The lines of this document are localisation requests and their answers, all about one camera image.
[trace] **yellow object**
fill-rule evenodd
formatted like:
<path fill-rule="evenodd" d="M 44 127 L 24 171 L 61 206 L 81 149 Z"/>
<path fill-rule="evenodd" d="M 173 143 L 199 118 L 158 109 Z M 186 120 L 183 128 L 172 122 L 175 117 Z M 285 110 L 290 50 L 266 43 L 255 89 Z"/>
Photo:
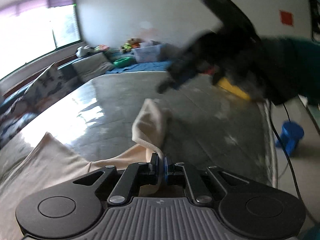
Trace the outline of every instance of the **yellow object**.
<path fill-rule="evenodd" d="M 250 96 L 247 93 L 243 92 L 237 86 L 231 85 L 226 78 L 220 79 L 220 81 L 218 82 L 218 86 L 223 88 L 224 90 L 227 90 L 227 91 L 235 94 L 238 97 L 241 97 L 242 99 L 251 100 Z"/>

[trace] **blue plastic stool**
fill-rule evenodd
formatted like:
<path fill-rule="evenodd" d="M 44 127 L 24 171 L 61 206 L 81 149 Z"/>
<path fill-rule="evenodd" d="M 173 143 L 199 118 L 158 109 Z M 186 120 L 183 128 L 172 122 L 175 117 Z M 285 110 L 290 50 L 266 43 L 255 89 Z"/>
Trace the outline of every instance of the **blue plastic stool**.
<path fill-rule="evenodd" d="M 299 140 L 304 136 L 303 128 L 295 122 L 284 122 L 282 125 L 282 133 L 280 139 L 287 151 L 287 154 L 290 156 L 291 153 L 296 148 Z M 281 148 L 279 141 L 276 142 L 276 147 Z"/>

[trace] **beige fabric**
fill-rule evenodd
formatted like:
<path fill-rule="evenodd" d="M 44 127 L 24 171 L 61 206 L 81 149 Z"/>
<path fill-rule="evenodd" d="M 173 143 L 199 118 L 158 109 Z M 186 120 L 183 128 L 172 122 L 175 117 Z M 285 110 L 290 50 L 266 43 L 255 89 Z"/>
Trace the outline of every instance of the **beige fabric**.
<path fill-rule="evenodd" d="M 146 99 L 132 126 L 132 140 L 136 144 L 121 155 L 108 160 L 88 162 L 80 155 L 46 133 L 36 148 L 0 186 L 0 240 L 21 239 L 22 233 L 15 219 L 15 209 L 27 195 L 69 179 L 94 171 L 107 164 L 124 169 L 130 163 L 149 162 L 163 141 L 169 112 Z"/>

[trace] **table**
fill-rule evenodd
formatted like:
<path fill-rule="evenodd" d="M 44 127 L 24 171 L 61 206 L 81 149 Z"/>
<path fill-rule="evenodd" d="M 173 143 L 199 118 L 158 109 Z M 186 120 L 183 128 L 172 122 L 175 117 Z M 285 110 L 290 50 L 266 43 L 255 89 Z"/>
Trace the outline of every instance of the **table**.
<path fill-rule="evenodd" d="M 165 72 L 99 76 L 44 111 L 0 151 L 0 183 L 50 132 L 88 161 L 133 146 L 131 127 L 145 98 L 172 111 L 163 152 L 198 169 L 219 165 L 270 184 L 269 128 L 263 108 L 213 87 L 201 75 L 179 91 L 155 91 Z"/>

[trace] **silver bolt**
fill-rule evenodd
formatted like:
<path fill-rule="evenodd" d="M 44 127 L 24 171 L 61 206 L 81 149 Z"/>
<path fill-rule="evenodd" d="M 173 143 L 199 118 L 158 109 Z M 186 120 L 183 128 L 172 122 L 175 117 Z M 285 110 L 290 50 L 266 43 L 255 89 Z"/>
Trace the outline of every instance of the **silver bolt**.
<path fill-rule="evenodd" d="M 115 195 L 115 196 L 110 197 L 109 201 L 114 204 L 121 204 L 122 202 L 125 201 L 125 198 L 120 195 Z"/>
<path fill-rule="evenodd" d="M 208 204 L 211 202 L 211 200 L 212 200 L 212 198 L 209 196 L 199 196 L 196 198 L 196 201 L 201 204 Z"/>

